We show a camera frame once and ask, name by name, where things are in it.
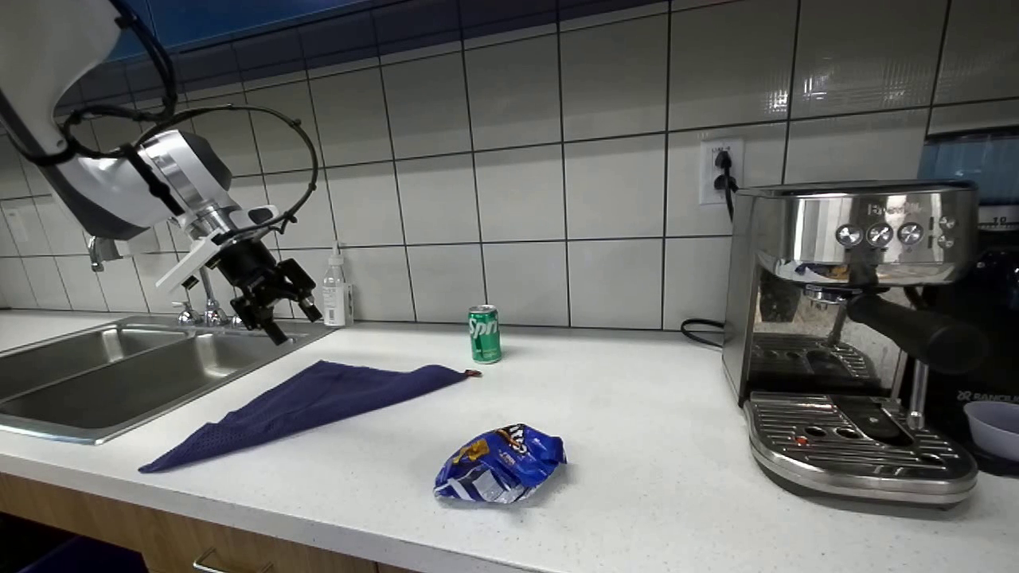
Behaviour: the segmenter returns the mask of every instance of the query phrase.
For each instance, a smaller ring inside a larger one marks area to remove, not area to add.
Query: wall outlet
[[[715,165],[719,148],[725,148],[732,156],[732,178],[736,178],[738,187],[744,187],[742,184],[742,174],[744,174],[742,139],[705,139],[702,142],[702,174],[699,174],[699,204],[702,207],[725,200],[725,194],[715,187],[715,181],[724,174],[724,167]]]

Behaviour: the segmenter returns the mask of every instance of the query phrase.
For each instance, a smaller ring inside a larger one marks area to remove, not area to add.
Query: drip tray
[[[977,487],[965,450],[864,393],[774,393],[744,400],[759,464],[792,487],[921,505],[962,504]]]

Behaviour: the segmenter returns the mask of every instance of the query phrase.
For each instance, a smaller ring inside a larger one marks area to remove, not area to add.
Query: blue chip bag
[[[563,440],[514,423],[475,437],[438,474],[438,496],[511,505],[568,464]]]

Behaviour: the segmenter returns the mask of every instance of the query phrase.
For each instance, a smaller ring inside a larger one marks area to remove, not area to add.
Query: stainless steel sink
[[[170,325],[121,325],[0,355],[0,425],[105,441],[323,333],[290,329],[293,343],[273,347],[264,333],[233,329],[188,333]]]

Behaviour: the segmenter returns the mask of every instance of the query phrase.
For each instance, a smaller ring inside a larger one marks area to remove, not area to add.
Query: white countertop
[[[438,393],[242,456],[138,474],[317,360],[469,360],[464,330],[337,330],[105,445],[0,434],[0,472],[411,571],[1016,571],[1019,479],[981,474],[951,512],[792,496],[752,461],[719,352],[655,333],[502,333],[506,360]],[[571,467],[519,510],[438,504],[480,430],[525,421]]]

